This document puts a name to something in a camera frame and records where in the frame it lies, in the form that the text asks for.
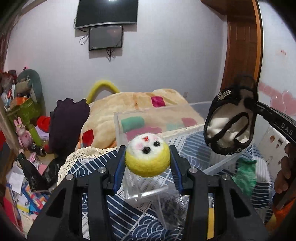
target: red cloth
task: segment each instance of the red cloth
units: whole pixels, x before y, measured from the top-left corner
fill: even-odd
[[[4,145],[5,140],[6,139],[5,139],[3,132],[0,131],[0,151],[2,151],[2,149],[3,149],[3,145]]]
[[[162,107],[165,106],[165,101],[161,96],[153,96],[151,97],[151,101],[154,107]]]
[[[49,133],[50,117],[49,116],[40,116],[37,120],[37,126],[40,130]]]
[[[88,130],[88,131],[84,132],[82,135],[82,146],[83,147],[91,146],[93,140],[94,140],[93,130]]]

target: pink heart sticker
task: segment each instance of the pink heart sticker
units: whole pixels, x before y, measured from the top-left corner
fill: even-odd
[[[263,84],[263,83],[259,83],[258,84],[258,90],[259,91],[262,91],[263,92],[264,91],[264,87],[265,87],[265,84]]]
[[[272,88],[270,86],[266,85],[263,89],[263,92],[264,92],[264,94],[270,96],[272,93]]]
[[[285,113],[285,111],[286,111],[286,106],[282,102],[281,98],[272,97],[270,100],[270,106],[272,108],[275,108],[276,110],[283,112],[283,113]]]
[[[282,94],[282,101],[286,106],[286,114],[293,116],[296,115],[296,99],[288,91],[284,91]]]

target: paper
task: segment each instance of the paper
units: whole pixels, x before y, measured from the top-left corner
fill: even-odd
[[[22,193],[22,195],[19,196],[18,201],[23,204],[26,205],[28,202],[28,199],[25,197],[25,195]]]
[[[21,220],[22,220],[22,228],[23,228],[23,231],[24,233],[27,235],[32,224],[33,224],[33,220],[30,216],[24,214],[24,213],[21,213]]]
[[[42,131],[38,126],[35,126],[35,129],[42,140],[49,139],[49,133]]]
[[[11,185],[11,189],[18,194],[21,194],[22,190],[22,182],[25,176],[22,174],[18,174],[16,172],[12,172],[9,177],[8,183]]]
[[[13,166],[10,171],[6,174],[6,181],[9,182],[9,178],[10,178],[10,175],[15,172],[15,173],[18,173],[18,174],[24,174],[24,172],[22,171],[21,168],[19,168],[18,166]]]

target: patterned blanket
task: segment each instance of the patterned blanket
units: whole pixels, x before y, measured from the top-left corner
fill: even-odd
[[[197,132],[186,138],[176,138],[169,142],[176,145],[180,155],[186,157],[192,166],[205,169],[209,166],[211,150],[205,144],[203,133]],[[107,161],[115,156],[116,150],[104,154],[99,158],[78,158],[74,166],[68,172],[75,177],[82,177],[97,171],[99,167],[105,166]],[[252,191],[251,201],[254,208],[264,222],[267,222],[271,215],[271,199],[274,194],[273,184],[265,160],[255,146],[250,146],[242,155],[249,160],[256,160],[256,185]],[[222,173],[235,175],[235,172],[225,170]],[[167,181],[172,182],[171,172],[166,171]],[[112,220],[112,226],[116,240],[181,240],[182,227],[174,230],[165,230],[159,222],[156,212],[151,203],[143,203],[132,207],[124,200],[123,188],[115,196],[108,196],[108,208]],[[83,195],[82,206],[82,230],[83,237],[89,239],[87,220],[87,195]]]

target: needle felted toy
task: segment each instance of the needle felted toy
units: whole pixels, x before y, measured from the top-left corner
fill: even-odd
[[[155,134],[136,136],[127,146],[126,165],[141,177],[159,175],[170,165],[170,149],[164,140]]]

